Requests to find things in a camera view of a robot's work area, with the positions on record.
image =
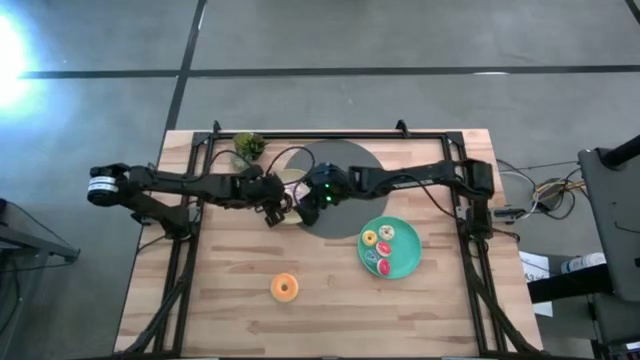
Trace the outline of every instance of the black metal frame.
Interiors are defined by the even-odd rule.
[[[202,171],[210,172],[210,159],[214,152],[214,145],[216,140],[231,140],[236,132],[222,132],[220,125],[216,121],[212,132],[196,132],[192,138],[191,152],[189,154],[189,160],[187,165],[187,173],[194,174],[195,166],[198,160],[198,153],[205,146],[205,161]],[[390,131],[339,131],[339,132],[324,132],[324,131],[309,131],[309,132],[288,132],[288,131],[276,131],[265,132],[261,134],[267,140],[291,140],[291,139],[424,139],[424,140],[439,140],[442,144],[442,152],[445,160],[453,159],[452,148],[455,148],[460,160],[467,159],[467,153],[465,149],[464,139],[461,132],[410,132],[404,121],[398,121],[395,130]],[[455,190],[451,189],[451,201],[453,208],[461,205],[460,196]],[[183,197],[181,205],[188,206],[189,198]],[[204,202],[198,200],[197,208],[200,212],[204,211]],[[184,339],[184,331],[187,321],[187,310],[189,306],[189,296],[191,291],[191,282],[193,279],[193,272],[195,269],[195,259],[197,253],[197,247],[199,242],[199,233],[201,228],[201,221],[198,219],[195,224],[197,227],[196,234],[183,242],[188,243],[188,253],[184,270],[180,277],[176,280],[178,271],[178,262],[180,258],[180,252],[183,242],[175,241],[171,255],[169,258],[169,265],[167,269],[167,277],[165,280],[165,288],[163,294],[163,301],[158,310],[158,313],[152,318],[150,325],[145,329],[144,333],[148,336],[146,341],[138,344],[138,347],[134,349],[134,352],[116,353],[111,356],[103,357],[100,359],[175,359],[180,358],[182,351],[182,342]],[[470,284],[469,273],[476,273],[473,266],[472,255],[469,249],[469,243],[473,240],[469,237],[468,232],[464,228],[462,221],[456,221],[456,229],[458,233],[458,240],[460,244],[460,254],[462,258],[462,266],[464,268],[465,280],[467,284],[467,293],[469,298],[469,307],[471,310],[471,319],[475,330],[476,343],[478,347],[479,356],[492,356],[497,358],[513,358],[513,359],[562,359],[561,357],[552,357],[543,354],[521,354],[508,352],[506,339],[504,336],[504,329],[500,326],[498,318],[491,312],[489,313],[492,328],[496,339],[496,350],[489,350],[487,344],[487,338],[485,334],[485,328],[482,320],[482,310],[480,308],[480,299],[478,292]],[[485,284],[486,291],[490,294],[491,298],[496,299],[496,292],[493,284],[493,277],[491,273],[491,267],[489,264],[489,258],[487,251],[478,251],[478,258],[481,268],[482,281]],[[165,350],[165,336],[166,336],[166,319],[170,313],[171,308],[180,298],[177,321],[175,327],[175,336],[173,343],[169,350]],[[155,338],[152,351],[145,353],[145,349],[150,344],[151,338]]]

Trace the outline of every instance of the red donut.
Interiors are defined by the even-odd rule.
[[[389,257],[389,255],[391,255],[391,245],[389,245],[389,243],[387,242],[380,241],[379,243],[377,243],[376,250],[382,257]]]
[[[378,261],[376,269],[378,269],[378,273],[380,275],[389,276],[389,274],[391,273],[391,263],[387,259],[380,259],[380,261]]]

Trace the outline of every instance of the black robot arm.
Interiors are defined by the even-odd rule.
[[[329,204],[354,198],[370,200],[387,196],[391,191],[445,185],[471,202],[467,216],[470,229],[484,238],[491,236],[491,218],[487,200],[493,196],[491,165],[477,161],[440,161],[398,170],[351,166],[348,172],[330,163],[313,168],[302,180],[309,193],[292,199],[276,175],[264,174],[252,165],[239,174],[184,175],[145,166],[113,164],[91,169],[88,199],[98,206],[121,205],[133,210],[138,222],[158,221],[167,236],[184,239],[194,229],[189,211],[183,206],[168,206],[147,195],[147,191],[192,196],[226,209],[255,208],[263,211],[269,226],[284,220],[284,212],[293,202],[302,221],[312,226],[320,210]]]
[[[468,231],[478,238],[493,236],[487,202],[494,193],[493,171],[490,164],[482,161],[445,160],[397,170],[351,166],[348,172],[333,164],[322,163],[310,172],[304,183],[311,191],[296,201],[296,209],[308,226],[317,220],[318,209],[338,205],[350,198],[371,200],[387,196],[394,190],[444,185],[469,200],[470,206],[460,218]]]
[[[146,166],[113,164],[94,167],[90,175],[87,198],[91,203],[124,206],[133,210],[131,216],[138,222],[154,219],[173,239],[184,239],[192,234],[188,209],[167,206],[145,194],[146,191],[193,196],[226,209],[260,207],[270,226],[284,219],[281,210],[284,185],[275,175],[263,175],[262,168],[257,165],[239,174],[190,176]]]

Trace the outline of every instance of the wooden table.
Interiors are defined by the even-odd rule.
[[[470,158],[496,164],[487,130],[462,132]],[[186,170],[192,134],[167,134],[161,170]],[[266,169],[284,148],[308,142],[273,141],[260,163]],[[354,142],[371,151],[387,169],[433,163],[443,156],[440,142],[435,140]],[[228,148],[232,148],[231,141],[218,141],[215,151]],[[283,168],[292,154],[283,156],[275,169]],[[221,156],[212,172],[232,172],[230,157]],[[497,171],[495,189],[490,206],[503,205]],[[430,190],[451,211],[449,190],[442,186]],[[170,205],[179,201],[175,195],[156,197]],[[407,220],[422,239],[422,261],[404,279],[380,279],[365,271],[356,255],[357,236],[331,240],[313,237],[297,226],[269,229],[253,210],[208,205],[182,355],[477,355],[454,221],[441,213],[421,189],[390,194],[385,214]],[[159,226],[149,227],[142,234],[141,244],[160,235]],[[116,350],[131,344],[157,310],[170,247],[170,241],[161,241],[138,255]],[[489,257],[500,305],[525,338],[541,349],[517,245],[512,238],[496,234],[490,240]],[[295,275],[300,284],[298,298],[289,304],[277,303],[269,293],[271,279],[282,272]],[[483,319],[489,343],[494,344],[484,307]],[[173,337],[172,321],[175,318],[170,318],[168,339]]]

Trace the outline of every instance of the concrete floor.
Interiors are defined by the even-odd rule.
[[[195,0],[0,0],[0,36],[13,46],[0,71],[179,69],[195,8]],[[210,0],[192,68],[640,64],[639,38],[623,0]],[[0,77],[0,196],[82,249],[75,265],[45,271],[13,358],[109,354],[140,228],[124,209],[86,201],[88,170],[156,161],[176,80],[8,76]],[[639,73],[190,79],[177,128],[209,129],[213,120],[389,128],[397,119],[486,127],[497,156],[521,166],[575,160],[580,149],[638,134],[638,94]],[[510,202],[526,203],[527,183],[503,183]],[[599,249],[581,197],[565,221],[532,216],[515,229],[524,251]],[[552,352],[590,355],[541,331]]]

